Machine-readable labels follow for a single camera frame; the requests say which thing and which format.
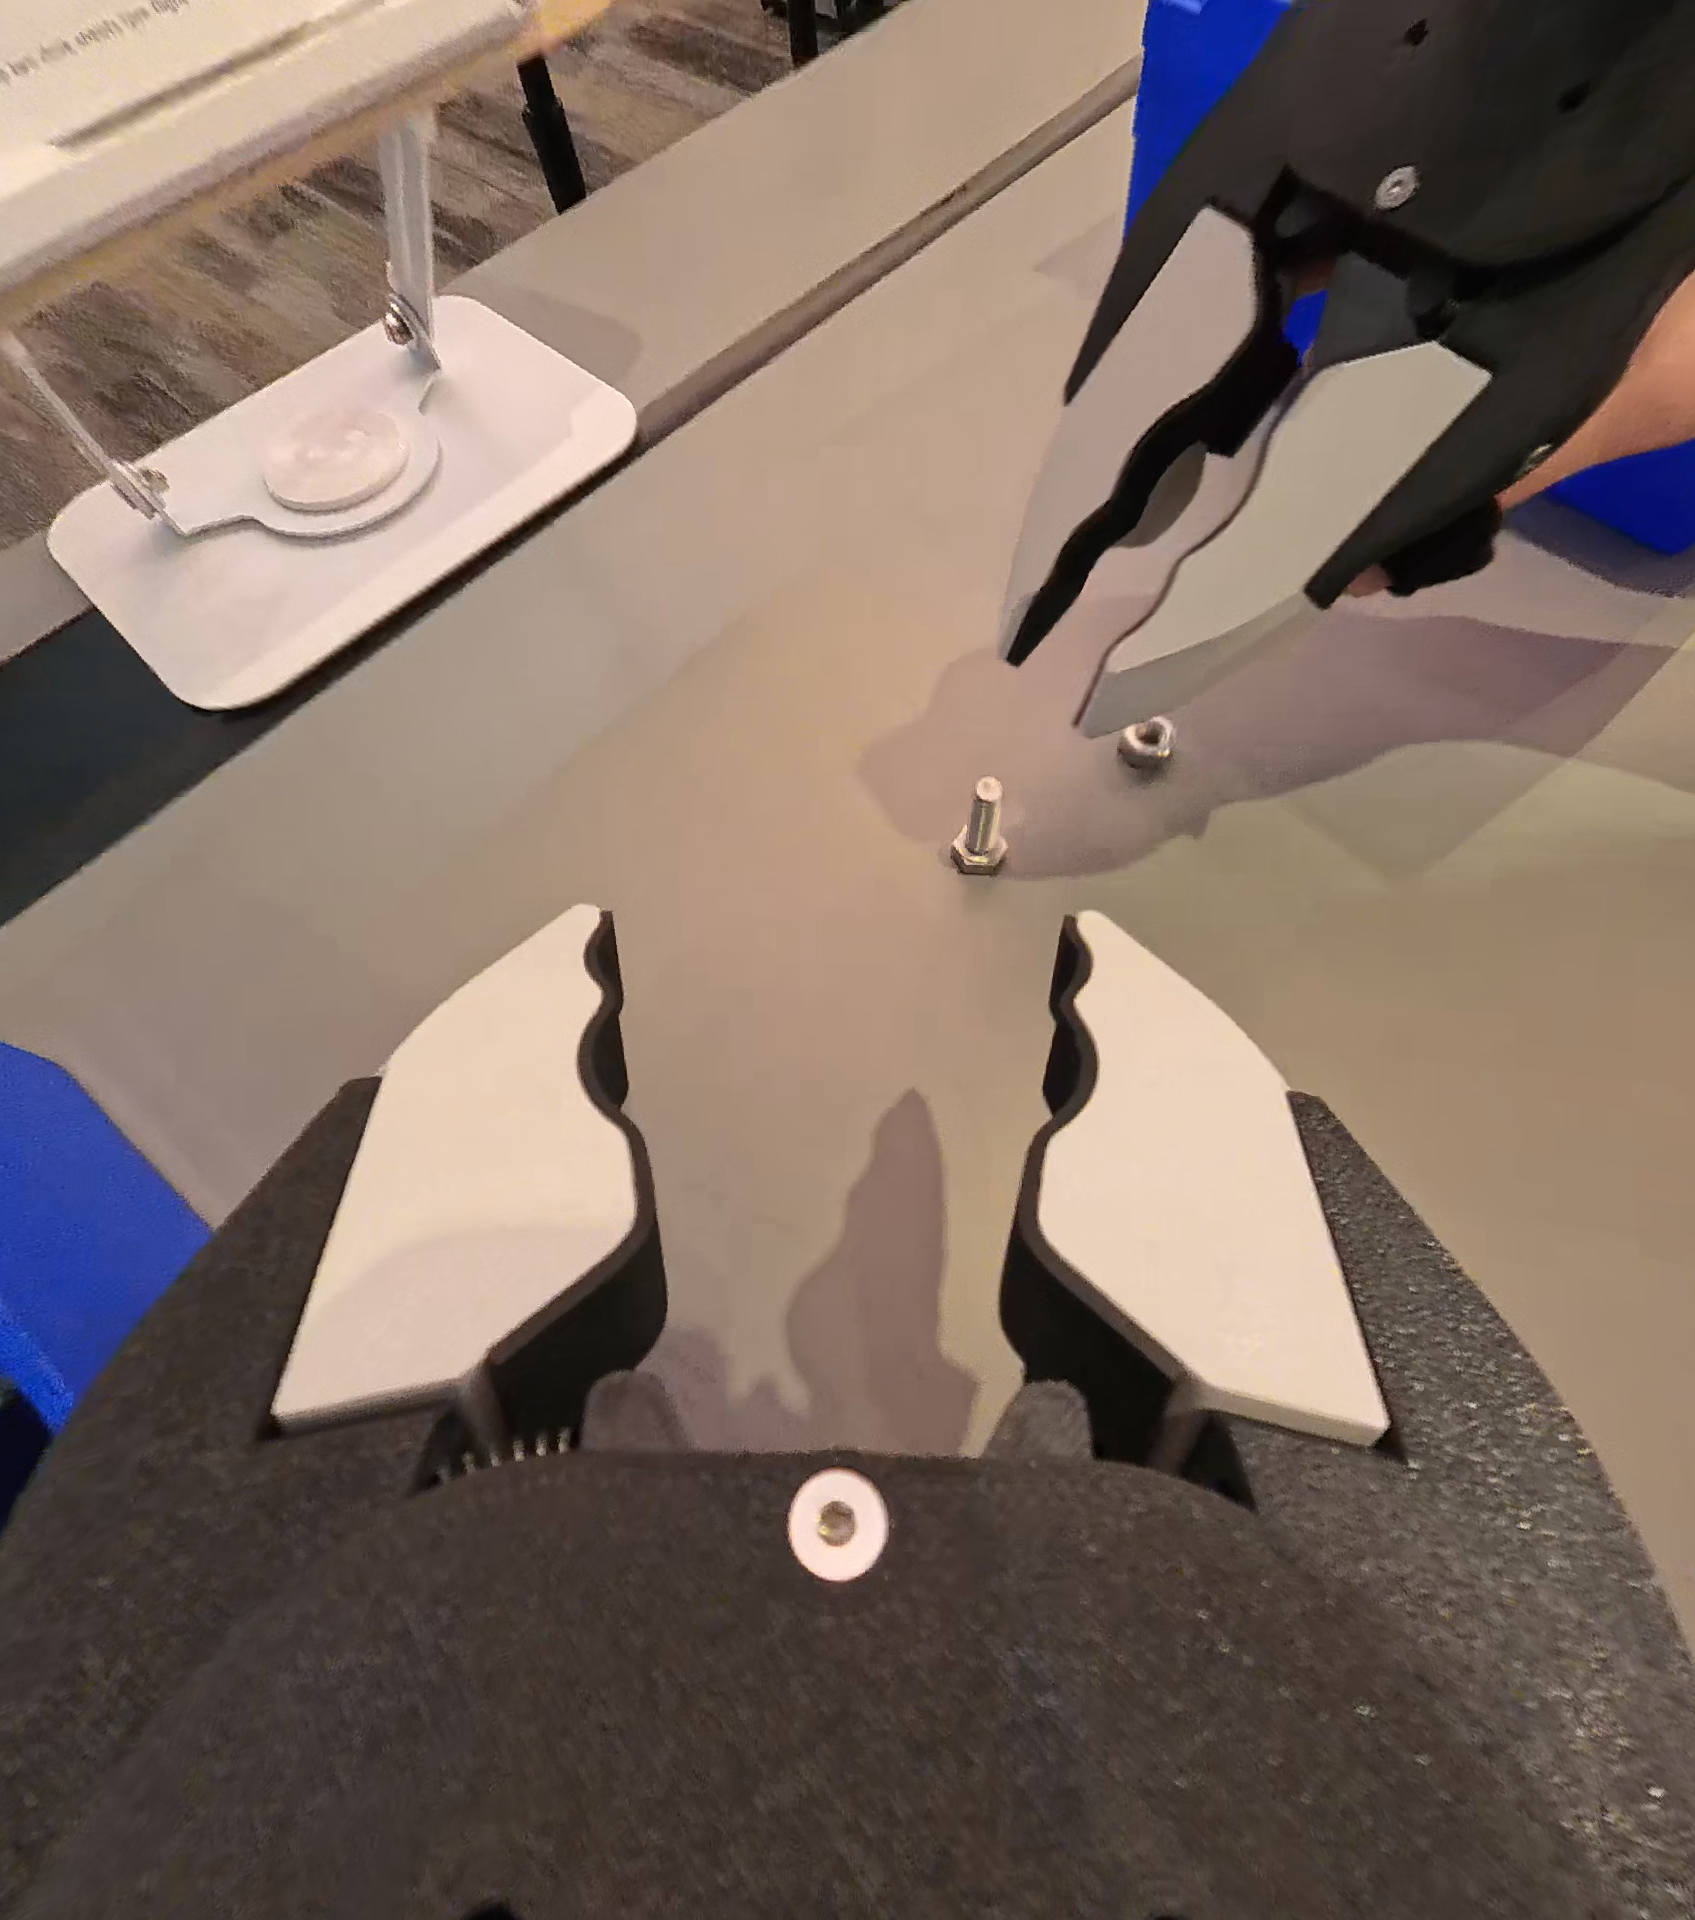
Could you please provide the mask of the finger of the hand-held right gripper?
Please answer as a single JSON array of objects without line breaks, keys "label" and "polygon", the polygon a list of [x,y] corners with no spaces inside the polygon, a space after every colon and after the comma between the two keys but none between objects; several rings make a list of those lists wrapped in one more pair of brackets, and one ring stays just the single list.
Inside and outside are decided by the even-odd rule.
[{"label": "finger of the hand-held right gripper", "polygon": [[1422,340],[1406,282],[1342,254],[1310,353],[1233,455],[1193,448],[1157,482],[1115,565],[1133,624],[1075,729],[1107,738],[1169,713],[1215,667],[1308,608],[1308,582],[1482,395],[1486,373]]},{"label": "finger of the hand-held right gripper", "polygon": [[1294,354],[1247,224],[1193,215],[1093,365],[1075,375],[1013,549],[1001,659],[1025,665],[1101,560],[1139,537],[1151,613],[1245,505]]}]

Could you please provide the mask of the white document stand with wooden board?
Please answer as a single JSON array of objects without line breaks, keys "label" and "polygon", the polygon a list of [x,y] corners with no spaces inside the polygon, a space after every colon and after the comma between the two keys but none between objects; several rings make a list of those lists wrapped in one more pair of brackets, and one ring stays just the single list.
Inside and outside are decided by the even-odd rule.
[{"label": "white document stand with wooden board", "polygon": [[[149,224],[0,294],[0,359],[97,482],[47,530],[55,568],[187,708],[291,688],[625,452],[627,397],[469,299],[437,299],[433,111],[499,61],[539,57],[607,4],[541,3],[541,36],[461,67]],[[377,136],[379,319],[139,458],[113,457],[13,325],[155,234]]]}]

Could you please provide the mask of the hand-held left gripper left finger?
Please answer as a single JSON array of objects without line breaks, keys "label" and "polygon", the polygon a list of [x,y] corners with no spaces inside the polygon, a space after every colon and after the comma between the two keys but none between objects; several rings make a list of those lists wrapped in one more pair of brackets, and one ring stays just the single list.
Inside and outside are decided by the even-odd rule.
[{"label": "hand-held left gripper left finger", "polygon": [[577,905],[383,1064],[271,1405],[277,1429],[457,1409],[477,1442],[577,1433],[667,1318],[625,1114],[611,913]]}]

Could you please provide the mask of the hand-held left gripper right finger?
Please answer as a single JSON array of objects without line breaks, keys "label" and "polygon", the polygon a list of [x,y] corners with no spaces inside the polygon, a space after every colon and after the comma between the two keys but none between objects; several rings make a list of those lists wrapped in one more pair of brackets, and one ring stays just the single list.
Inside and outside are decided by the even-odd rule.
[{"label": "hand-held left gripper right finger", "polygon": [[1390,1418],[1290,1090],[1247,1032],[1099,911],[1063,920],[1045,1116],[1001,1327],[1099,1465],[1187,1465],[1221,1424],[1356,1454]]}]

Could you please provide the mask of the printed instruction sheet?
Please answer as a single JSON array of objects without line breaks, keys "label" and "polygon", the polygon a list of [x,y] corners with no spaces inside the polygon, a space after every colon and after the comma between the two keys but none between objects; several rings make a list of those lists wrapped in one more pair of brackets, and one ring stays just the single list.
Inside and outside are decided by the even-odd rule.
[{"label": "printed instruction sheet", "polygon": [[541,27],[507,3],[0,3],[0,294]]}]

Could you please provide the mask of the black metal post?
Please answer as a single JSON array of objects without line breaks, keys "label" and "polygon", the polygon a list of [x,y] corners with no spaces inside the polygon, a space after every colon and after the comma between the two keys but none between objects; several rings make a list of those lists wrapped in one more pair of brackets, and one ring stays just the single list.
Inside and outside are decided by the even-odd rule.
[{"label": "black metal post", "polygon": [[543,57],[521,61],[521,120],[529,148],[539,165],[553,210],[565,215],[587,196],[571,125]]}]

